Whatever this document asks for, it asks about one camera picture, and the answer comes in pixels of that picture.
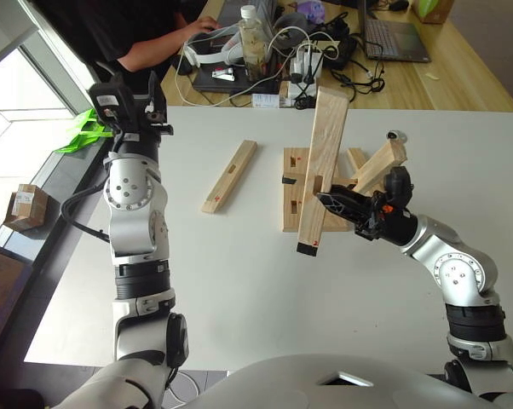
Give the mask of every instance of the sticker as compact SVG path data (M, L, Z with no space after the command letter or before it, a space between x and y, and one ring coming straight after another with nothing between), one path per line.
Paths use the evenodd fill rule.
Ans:
M12 216L20 215L20 205L29 205L33 201L33 192L18 192L12 206Z
M253 108L279 108L280 96L270 94L253 94L252 97Z
M107 105L118 105L117 97L114 95L99 95L96 97L97 103L102 107Z

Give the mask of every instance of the plastic bottle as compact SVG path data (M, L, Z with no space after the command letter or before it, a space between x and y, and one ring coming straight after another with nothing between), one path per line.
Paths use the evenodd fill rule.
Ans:
M241 8L242 21L239 34L245 60L245 70L249 81L255 82L266 75L266 44L262 23L257 19L257 9L253 5Z

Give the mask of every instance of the wooden plank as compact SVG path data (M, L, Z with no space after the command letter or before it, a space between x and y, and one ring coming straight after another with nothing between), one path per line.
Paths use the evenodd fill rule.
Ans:
M300 225L304 185L296 183L283 185L283 218L281 231L295 233ZM342 217L327 211L323 222L323 232L348 232L349 223Z
M387 140L379 150L353 175L357 179L354 192L364 194L369 188L383 180L393 166L406 161L404 143L399 140Z
M309 148L286 147L283 149L283 182L304 183L308 170ZM334 168L334 176L339 175L338 165Z
M357 170L362 168L362 166L366 163L366 155L362 152L362 149L359 147L349 147L348 151L348 161L353 169L353 173L356 173ZM383 187L383 179L376 183L368 192L374 193L374 191L379 190L380 192L385 192L385 187Z
M315 194L331 189L348 107L349 99L345 93L319 88L297 246L298 252L310 256L317 255L326 213L325 206Z
M362 165L368 160L365 153L359 147L348 147L347 154L353 173L362 168Z
M241 142L232 160L224 172L222 172L216 185L211 189L209 196L207 196L202 206L202 211L205 213L215 213L222 207L256 149L257 143L255 141Z

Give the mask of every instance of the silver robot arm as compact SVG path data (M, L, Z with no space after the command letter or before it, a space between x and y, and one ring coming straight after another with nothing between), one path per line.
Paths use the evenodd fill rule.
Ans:
M100 120L117 131L105 161L103 194L111 211L109 239L117 298L112 305L114 362L58 407L160 408L164 392L188 356L187 324L174 314L170 287L167 194L158 146L165 100L155 75L149 96L134 99L121 79L97 84L90 96Z
M504 313L493 289L495 263L448 226L427 216L417 219L417 231L401 251L421 262L442 289L450 326L447 342L457 356L445 366L447 381L513 407L513 397L503 396L513 394L513 342L504 332Z
M450 327L447 342L457 357L445 365L447 381L513 408L513 342L504 331L504 312L493 289L495 263L450 227L406 209L412 184L404 167L385 177L385 190L368 198L333 186L318 197L330 212L353 222L356 234L398 245L430 271L442 290Z

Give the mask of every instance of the person's arm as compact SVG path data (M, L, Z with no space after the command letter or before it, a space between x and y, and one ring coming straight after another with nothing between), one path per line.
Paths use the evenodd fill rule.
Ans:
M156 66L176 53L184 42L194 34L210 32L213 29L219 28L218 23L209 16L197 19L189 25L186 25L187 22L184 18L182 18L182 21L184 21L185 26L179 30L165 34L162 37L153 38L152 40L134 43L128 54L118 58L118 62L130 72ZM176 16L176 25L182 24L182 21Z

